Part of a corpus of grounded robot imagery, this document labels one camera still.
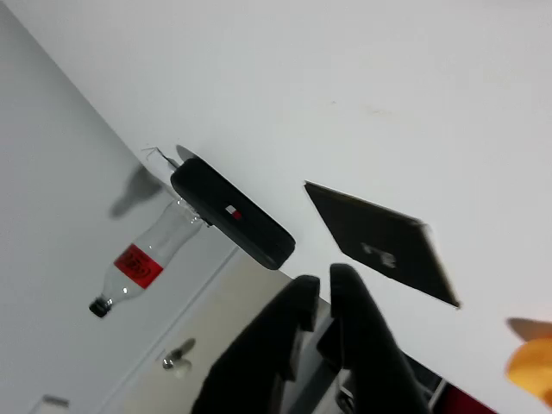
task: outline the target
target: black object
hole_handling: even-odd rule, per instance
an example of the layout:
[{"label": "black object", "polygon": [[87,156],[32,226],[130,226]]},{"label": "black object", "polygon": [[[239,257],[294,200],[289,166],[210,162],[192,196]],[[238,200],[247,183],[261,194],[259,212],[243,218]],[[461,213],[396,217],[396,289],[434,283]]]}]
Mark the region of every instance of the black object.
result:
[{"label": "black object", "polygon": [[96,300],[90,304],[88,309],[90,309],[91,312],[97,317],[104,317],[111,310],[111,306],[109,306],[104,299],[96,298]]},{"label": "black object", "polygon": [[215,362],[191,410],[278,413],[284,384],[295,380],[303,331],[314,329],[320,280],[299,276]]},{"label": "black object", "polygon": [[[338,373],[342,369],[342,337],[339,319],[334,319],[323,333],[318,341],[317,350],[334,373]],[[429,400],[441,383],[442,378],[407,354],[403,353],[403,356],[414,373],[414,378],[420,385],[422,393],[429,394],[429,397],[426,398]]]},{"label": "black object", "polygon": [[[294,380],[302,333],[312,330],[319,280],[299,276],[245,328],[216,361],[192,414],[279,413],[286,380]],[[358,273],[347,265],[330,268],[331,312],[341,337],[342,367],[351,371],[357,414],[429,414],[429,409]]]},{"label": "black object", "polygon": [[279,269],[293,253],[293,237],[199,157],[178,167],[171,183],[207,223],[217,226],[262,266]]},{"label": "black object", "polygon": [[351,370],[354,412],[429,414],[416,380],[359,274],[329,270],[331,315],[339,320],[342,364]]},{"label": "black object", "polygon": [[320,185],[306,183],[304,188],[343,253],[388,278],[459,306],[423,222]]}]

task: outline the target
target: white wall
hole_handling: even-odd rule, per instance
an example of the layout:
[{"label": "white wall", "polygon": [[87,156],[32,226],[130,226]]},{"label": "white wall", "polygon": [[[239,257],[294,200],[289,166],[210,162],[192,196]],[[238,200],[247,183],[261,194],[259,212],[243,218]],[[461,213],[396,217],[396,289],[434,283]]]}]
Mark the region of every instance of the white wall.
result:
[{"label": "white wall", "polygon": [[[296,238],[282,270],[360,272],[401,348],[501,414],[509,317],[552,319],[552,3],[5,0],[137,155],[205,158]],[[427,222],[455,310],[342,254],[308,179]]]},{"label": "white wall", "polygon": [[0,411],[52,394],[92,412],[234,245],[202,230],[142,297],[104,320],[88,311],[169,198],[110,217],[139,163],[2,3],[0,143]]},{"label": "white wall", "polygon": [[[160,357],[145,363],[102,414],[189,414],[212,364],[289,281],[244,252],[235,254],[153,351],[152,355]],[[180,374],[178,369],[164,370],[162,357],[190,338],[195,339],[193,349],[185,355],[190,370]]]}]

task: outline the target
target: clear plastic bottle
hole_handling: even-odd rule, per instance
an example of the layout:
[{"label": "clear plastic bottle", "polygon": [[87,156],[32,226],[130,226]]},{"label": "clear plastic bottle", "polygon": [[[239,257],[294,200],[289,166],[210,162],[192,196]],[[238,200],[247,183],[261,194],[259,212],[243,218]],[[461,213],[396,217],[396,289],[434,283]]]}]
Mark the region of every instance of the clear plastic bottle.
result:
[{"label": "clear plastic bottle", "polygon": [[102,294],[90,305],[92,313],[104,317],[113,305],[142,294],[202,224],[186,201],[171,202],[157,222],[108,268]]}]

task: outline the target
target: red object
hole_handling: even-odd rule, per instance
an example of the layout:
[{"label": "red object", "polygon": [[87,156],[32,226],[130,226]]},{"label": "red object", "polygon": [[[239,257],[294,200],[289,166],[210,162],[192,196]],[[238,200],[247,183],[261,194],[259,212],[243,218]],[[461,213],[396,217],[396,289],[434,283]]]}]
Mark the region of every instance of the red object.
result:
[{"label": "red object", "polygon": [[131,244],[114,264],[117,269],[144,289],[151,285],[159,273],[163,272],[163,267],[134,244]]},{"label": "red object", "polygon": [[479,401],[451,385],[447,386],[433,412],[435,414],[496,414]]}]

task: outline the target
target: yellow object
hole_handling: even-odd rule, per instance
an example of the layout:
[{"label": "yellow object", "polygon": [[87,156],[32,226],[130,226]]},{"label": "yellow object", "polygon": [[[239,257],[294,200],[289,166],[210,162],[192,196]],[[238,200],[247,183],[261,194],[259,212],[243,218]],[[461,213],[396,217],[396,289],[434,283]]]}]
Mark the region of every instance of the yellow object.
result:
[{"label": "yellow object", "polygon": [[552,337],[526,342],[512,356],[508,378],[552,407]]}]

